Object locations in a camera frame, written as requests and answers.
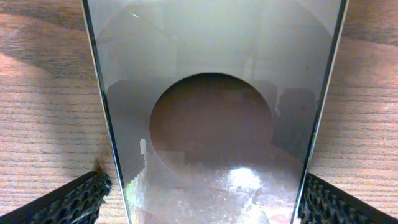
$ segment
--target brown wood background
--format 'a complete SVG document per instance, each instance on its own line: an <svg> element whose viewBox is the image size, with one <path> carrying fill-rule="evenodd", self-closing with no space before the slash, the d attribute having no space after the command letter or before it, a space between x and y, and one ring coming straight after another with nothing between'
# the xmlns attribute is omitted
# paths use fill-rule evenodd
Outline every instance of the brown wood background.
<svg viewBox="0 0 398 224"><path fill-rule="evenodd" d="M79 0L0 0L0 215L92 170L115 183ZM398 2L351 0L310 171L398 218Z"/></svg>

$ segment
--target wooden table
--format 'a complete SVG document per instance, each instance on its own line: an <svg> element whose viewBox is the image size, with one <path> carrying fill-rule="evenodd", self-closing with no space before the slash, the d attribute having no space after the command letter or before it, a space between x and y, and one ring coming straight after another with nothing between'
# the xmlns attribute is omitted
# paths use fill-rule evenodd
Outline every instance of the wooden table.
<svg viewBox="0 0 398 224"><path fill-rule="evenodd" d="M397 12L351 0L310 172L398 218ZM0 0L0 215L95 160L126 223L79 0Z"/></svg>

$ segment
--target reflective screen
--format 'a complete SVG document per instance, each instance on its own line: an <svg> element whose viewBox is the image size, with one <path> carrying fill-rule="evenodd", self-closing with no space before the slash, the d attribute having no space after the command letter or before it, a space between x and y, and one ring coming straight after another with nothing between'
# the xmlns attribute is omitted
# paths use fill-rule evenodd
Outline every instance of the reflective screen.
<svg viewBox="0 0 398 224"><path fill-rule="evenodd" d="M131 223L290 223L345 1L83 1Z"/></svg>

